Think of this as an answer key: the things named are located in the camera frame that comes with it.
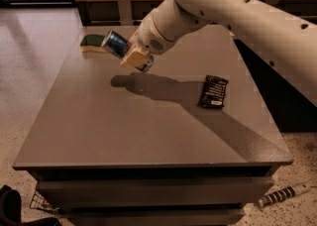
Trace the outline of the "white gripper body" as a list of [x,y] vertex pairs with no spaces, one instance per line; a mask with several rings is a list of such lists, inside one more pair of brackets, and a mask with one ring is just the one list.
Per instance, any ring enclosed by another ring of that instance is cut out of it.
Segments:
[[152,55],[162,55],[175,45],[175,42],[168,41],[159,33],[152,14],[143,19],[129,42]]

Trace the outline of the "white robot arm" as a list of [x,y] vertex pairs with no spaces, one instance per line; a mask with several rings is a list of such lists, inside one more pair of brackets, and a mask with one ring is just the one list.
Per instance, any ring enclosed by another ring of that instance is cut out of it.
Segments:
[[258,0],[164,0],[143,19],[121,65],[145,64],[208,23],[230,30],[317,105],[317,26]]

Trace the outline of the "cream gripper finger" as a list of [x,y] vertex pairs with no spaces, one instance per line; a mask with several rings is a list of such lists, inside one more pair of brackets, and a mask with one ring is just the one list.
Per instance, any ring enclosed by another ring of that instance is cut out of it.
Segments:
[[139,48],[133,48],[128,51],[128,53],[123,57],[120,62],[120,65],[125,68],[139,68],[142,69],[145,67],[147,62],[150,60],[148,54],[144,53]]

